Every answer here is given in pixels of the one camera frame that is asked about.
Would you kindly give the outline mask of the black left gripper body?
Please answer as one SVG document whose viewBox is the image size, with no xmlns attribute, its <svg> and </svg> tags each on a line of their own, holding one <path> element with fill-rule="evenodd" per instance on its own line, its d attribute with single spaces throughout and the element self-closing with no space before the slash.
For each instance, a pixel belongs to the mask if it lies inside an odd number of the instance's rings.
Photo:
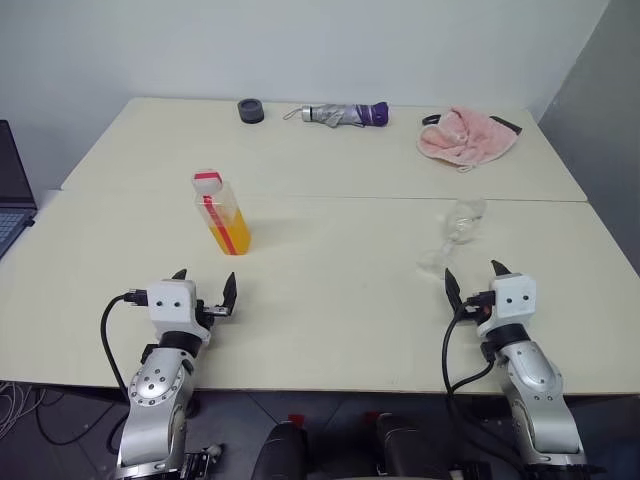
<svg viewBox="0 0 640 480">
<path fill-rule="evenodd" d="M 203 300 L 198 299 L 195 307 L 195 318 L 201 326 L 213 326 L 219 318 L 232 315 L 233 304 L 207 306 Z"/>
</svg>

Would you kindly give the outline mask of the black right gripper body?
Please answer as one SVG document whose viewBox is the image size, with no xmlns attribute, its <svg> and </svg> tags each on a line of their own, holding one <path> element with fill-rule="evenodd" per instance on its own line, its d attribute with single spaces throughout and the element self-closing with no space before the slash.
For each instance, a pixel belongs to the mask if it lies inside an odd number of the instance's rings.
<svg viewBox="0 0 640 480">
<path fill-rule="evenodd" d="M 472 322 L 476 326 L 481 325 L 490 319 L 490 306 L 476 306 L 462 304 L 457 309 L 458 323 Z"/>
</svg>

